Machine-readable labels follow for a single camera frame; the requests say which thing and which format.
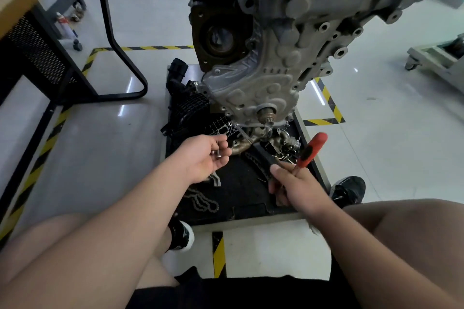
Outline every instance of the hazard tape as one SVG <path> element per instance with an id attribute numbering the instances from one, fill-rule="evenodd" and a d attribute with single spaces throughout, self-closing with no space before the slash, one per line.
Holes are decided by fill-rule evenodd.
<path id="1" fill-rule="evenodd" d="M 316 77 L 314 79 L 317 83 L 317 86 L 322 92 L 322 95 L 324 96 L 328 107 L 332 110 L 333 115 L 335 116 L 334 118 L 328 118 L 328 119 L 312 119 L 312 120 L 304 120 L 304 125 L 305 126 L 323 126 L 323 125 L 337 125 L 337 124 L 342 124 L 345 121 L 343 118 L 343 115 L 341 114 L 339 108 L 337 105 L 335 105 L 335 102 L 328 92 L 327 87 L 325 84 L 322 82 L 320 77 Z"/>
<path id="2" fill-rule="evenodd" d="M 194 46 L 122 47 L 122 49 L 125 51 L 128 51 L 128 50 L 173 50 L 173 49 L 193 49 L 193 48 Z M 82 73 L 84 74 L 84 76 L 87 76 L 87 74 L 89 73 L 90 67 L 92 66 L 97 54 L 99 52 L 110 51 L 110 50 L 113 50 L 113 49 L 112 48 L 93 49 L 90 52 L 90 55 L 87 58 L 87 61 L 85 62 L 84 67 L 82 68 Z M 48 136 L 47 141 L 45 142 L 45 145 L 43 146 L 43 149 L 41 150 L 36 162 L 34 163 L 34 166 L 32 167 L 32 170 L 29 176 L 27 177 L 23 188 L 20 190 L 18 198 L 16 199 L 14 206 L 11 209 L 11 212 L 9 213 L 5 221 L 4 227 L 0 231 L 0 250 L 8 242 L 8 239 L 13 233 L 16 224 L 18 224 L 20 216 L 22 212 L 24 211 L 24 206 L 26 204 L 26 201 L 29 198 L 29 195 L 31 194 L 32 189 L 35 186 L 40 176 L 40 173 L 42 172 L 44 164 L 58 139 L 58 134 L 61 132 L 61 129 L 63 128 L 63 125 L 65 124 L 66 119 L 69 116 L 71 107 L 72 105 L 65 105 L 61 109 L 61 114 L 58 116 L 58 119 L 56 120 L 55 125 L 53 127 L 53 130 Z"/>
<path id="3" fill-rule="evenodd" d="M 224 235 L 222 232 L 212 233 L 212 263 L 214 266 L 214 278 L 227 277 L 225 270 Z"/>

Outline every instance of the round hole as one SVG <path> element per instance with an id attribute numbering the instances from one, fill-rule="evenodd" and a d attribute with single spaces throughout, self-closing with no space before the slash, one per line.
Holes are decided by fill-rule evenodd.
<path id="1" fill-rule="evenodd" d="M 255 4 L 254 0 L 245 1 L 245 7 L 252 7 Z"/>
<path id="2" fill-rule="evenodd" d="M 234 47 L 234 39 L 232 33 L 218 26 L 212 26 L 208 30 L 208 45 L 217 53 L 227 53 Z"/>

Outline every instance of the red screwdriver handle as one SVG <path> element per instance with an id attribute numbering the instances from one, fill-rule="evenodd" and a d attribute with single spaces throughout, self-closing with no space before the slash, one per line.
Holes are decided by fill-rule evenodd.
<path id="1" fill-rule="evenodd" d="M 327 133 L 319 132 L 311 139 L 308 146 L 303 149 L 301 156 L 297 160 L 297 166 L 301 169 L 305 168 L 311 160 L 319 153 L 324 143 L 327 142 Z"/>

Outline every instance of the shoe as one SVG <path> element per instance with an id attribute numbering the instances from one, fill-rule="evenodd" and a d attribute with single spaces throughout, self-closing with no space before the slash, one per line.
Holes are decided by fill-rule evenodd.
<path id="1" fill-rule="evenodd" d="M 340 208 L 361 204 L 366 193 L 366 183 L 361 177 L 349 176 L 337 181 L 330 189 L 329 197 Z"/>
<path id="2" fill-rule="evenodd" d="M 172 218 L 167 226 L 171 230 L 172 236 L 169 249 L 179 253 L 184 253 L 190 250 L 195 240 L 194 230 L 192 230 L 192 227 L 176 218 Z"/>

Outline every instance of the curved black metal tube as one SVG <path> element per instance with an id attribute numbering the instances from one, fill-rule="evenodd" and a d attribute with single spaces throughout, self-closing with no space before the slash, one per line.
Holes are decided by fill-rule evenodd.
<path id="1" fill-rule="evenodd" d="M 118 43 L 114 38 L 113 34 L 113 25 L 111 24 L 111 16 L 109 15 L 109 5 L 108 0 L 100 0 L 101 12 L 103 13 L 103 21 L 105 23 L 106 37 L 108 38 L 109 45 L 113 48 L 114 52 L 119 56 L 119 58 L 124 61 L 124 64 L 133 72 L 133 74 L 139 79 L 143 84 L 143 89 L 138 92 L 133 93 L 119 93 L 119 94 L 104 94 L 99 95 L 97 100 L 99 102 L 106 102 L 112 100 L 123 100 L 123 99 L 137 99 L 141 98 L 147 94 L 148 91 L 148 82 L 145 76 L 140 72 L 140 70 L 135 66 L 132 60 L 127 56 L 124 50 L 121 49 Z"/>

